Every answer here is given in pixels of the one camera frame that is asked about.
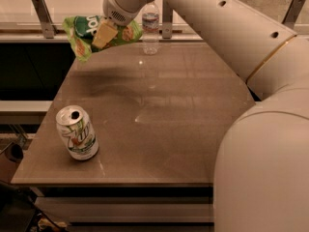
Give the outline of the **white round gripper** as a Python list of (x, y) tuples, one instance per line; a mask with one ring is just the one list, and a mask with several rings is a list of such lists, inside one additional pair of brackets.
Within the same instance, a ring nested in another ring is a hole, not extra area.
[(127, 26), (140, 11), (139, 0), (103, 0), (103, 14), (110, 20), (102, 20), (92, 41), (96, 48), (104, 48), (118, 34), (117, 25)]

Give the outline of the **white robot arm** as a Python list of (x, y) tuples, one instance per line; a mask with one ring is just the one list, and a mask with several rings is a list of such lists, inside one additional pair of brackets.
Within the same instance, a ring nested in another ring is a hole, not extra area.
[[(153, 0), (103, 0), (129, 24)], [(249, 106), (213, 170), (215, 232), (309, 232), (308, 42), (239, 0), (163, 0), (224, 61)]]

